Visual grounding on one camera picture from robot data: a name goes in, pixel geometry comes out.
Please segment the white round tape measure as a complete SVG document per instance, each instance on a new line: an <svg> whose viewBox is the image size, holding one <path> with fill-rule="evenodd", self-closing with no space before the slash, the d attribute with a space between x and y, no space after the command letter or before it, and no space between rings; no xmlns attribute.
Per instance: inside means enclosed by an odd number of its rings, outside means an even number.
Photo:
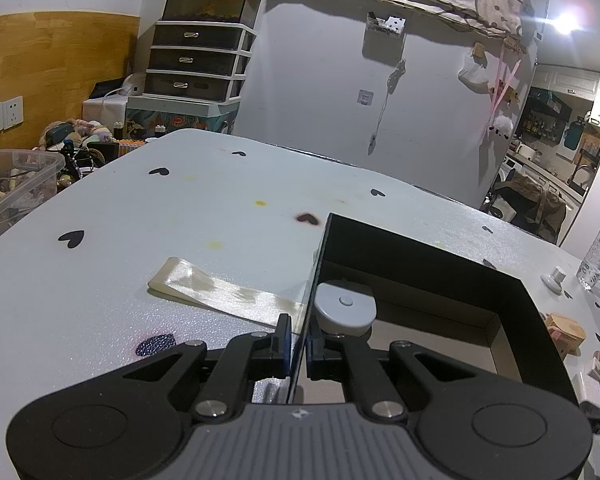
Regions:
<svg viewBox="0 0 600 480"><path fill-rule="evenodd" d="M318 284L312 310L324 332L355 337L365 335L377 315L372 289L346 280Z"/></svg>

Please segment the black storage box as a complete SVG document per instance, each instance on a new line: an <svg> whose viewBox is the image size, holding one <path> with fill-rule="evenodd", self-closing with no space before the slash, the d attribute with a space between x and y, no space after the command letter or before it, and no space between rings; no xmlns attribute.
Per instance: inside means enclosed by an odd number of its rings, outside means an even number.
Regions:
<svg viewBox="0 0 600 480"><path fill-rule="evenodd" d="M400 338L574 401L565 365L521 280L418 240L329 214L306 291L306 326L317 285L366 285L379 323Z"/></svg>

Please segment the white knob suction hook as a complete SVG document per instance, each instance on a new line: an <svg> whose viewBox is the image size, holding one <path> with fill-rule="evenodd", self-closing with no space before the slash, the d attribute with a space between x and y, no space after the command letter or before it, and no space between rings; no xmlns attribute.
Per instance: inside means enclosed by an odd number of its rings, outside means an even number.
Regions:
<svg viewBox="0 0 600 480"><path fill-rule="evenodd" d="M560 266L555 266L550 273L544 273L540 276L542 283L556 295L562 294L562 282L566 277L565 271Z"/></svg>

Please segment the oval wooden block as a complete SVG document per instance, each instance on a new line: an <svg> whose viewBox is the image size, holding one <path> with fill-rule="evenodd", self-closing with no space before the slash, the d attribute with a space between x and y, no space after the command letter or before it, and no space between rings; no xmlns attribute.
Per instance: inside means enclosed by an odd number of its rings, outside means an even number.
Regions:
<svg viewBox="0 0 600 480"><path fill-rule="evenodd" d="M580 345L585 342L585 330L577 321L568 316L550 313L546 316L544 324L562 360L568 354L575 356Z"/></svg>

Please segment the patterned teal storage chest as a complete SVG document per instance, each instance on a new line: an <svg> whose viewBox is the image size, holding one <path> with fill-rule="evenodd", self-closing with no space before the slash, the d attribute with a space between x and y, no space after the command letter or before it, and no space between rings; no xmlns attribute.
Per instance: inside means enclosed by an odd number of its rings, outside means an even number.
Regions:
<svg viewBox="0 0 600 480"><path fill-rule="evenodd" d="M124 130L128 138L135 140L158 138L187 128L231 134L238 110L238 103L130 96L125 107Z"/></svg>

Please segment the pile of plush toys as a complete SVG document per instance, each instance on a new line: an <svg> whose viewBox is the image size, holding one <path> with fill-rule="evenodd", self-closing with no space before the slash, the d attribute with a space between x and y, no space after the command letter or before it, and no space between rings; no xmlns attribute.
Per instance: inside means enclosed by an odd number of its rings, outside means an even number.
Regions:
<svg viewBox="0 0 600 480"><path fill-rule="evenodd" d="M51 122L38 140L38 149L61 154L65 167L58 172L57 184L68 188L145 144L142 139L127 139L121 122L110 130L97 120L68 119Z"/></svg>

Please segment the white three-drawer cabinet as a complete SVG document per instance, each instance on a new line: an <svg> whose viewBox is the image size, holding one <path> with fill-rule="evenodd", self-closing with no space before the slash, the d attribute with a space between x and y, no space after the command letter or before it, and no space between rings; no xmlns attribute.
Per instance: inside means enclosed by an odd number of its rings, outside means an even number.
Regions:
<svg viewBox="0 0 600 480"><path fill-rule="evenodd" d="M238 102L256 38L243 24L158 21L145 93L205 103Z"/></svg>

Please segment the clear plastic storage bin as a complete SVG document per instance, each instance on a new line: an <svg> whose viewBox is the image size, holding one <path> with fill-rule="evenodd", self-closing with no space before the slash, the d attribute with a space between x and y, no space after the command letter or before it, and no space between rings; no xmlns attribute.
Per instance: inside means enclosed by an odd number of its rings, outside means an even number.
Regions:
<svg viewBox="0 0 600 480"><path fill-rule="evenodd" d="M0 150L0 236L56 195L64 168L58 153Z"/></svg>

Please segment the white hanging bag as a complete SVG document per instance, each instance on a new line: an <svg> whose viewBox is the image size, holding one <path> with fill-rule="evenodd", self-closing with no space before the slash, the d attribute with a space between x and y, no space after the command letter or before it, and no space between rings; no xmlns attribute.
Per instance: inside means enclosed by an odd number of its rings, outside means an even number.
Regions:
<svg viewBox="0 0 600 480"><path fill-rule="evenodd" d="M484 58L475 58L472 54L466 55L457 78L472 92L487 94L490 91L490 79Z"/></svg>

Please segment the white plush wall toy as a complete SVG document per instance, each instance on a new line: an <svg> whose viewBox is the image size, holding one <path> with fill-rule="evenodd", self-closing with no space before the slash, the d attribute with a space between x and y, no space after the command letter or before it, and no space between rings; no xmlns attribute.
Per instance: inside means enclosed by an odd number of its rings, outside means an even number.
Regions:
<svg viewBox="0 0 600 480"><path fill-rule="evenodd" d="M497 136L502 136L504 139L509 139L513 133L513 122L505 115L498 115L493 119L489 126L489 132L494 133Z"/></svg>

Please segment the white wall power sockets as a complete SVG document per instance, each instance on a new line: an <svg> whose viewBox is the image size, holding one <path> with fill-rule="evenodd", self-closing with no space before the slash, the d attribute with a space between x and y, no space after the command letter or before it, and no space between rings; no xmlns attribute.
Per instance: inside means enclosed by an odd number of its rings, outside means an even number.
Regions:
<svg viewBox="0 0 600 480"><path fill-rule="evenodd" d="M23 97L16 96L0 102L0 132L23 123Z"/></svg>

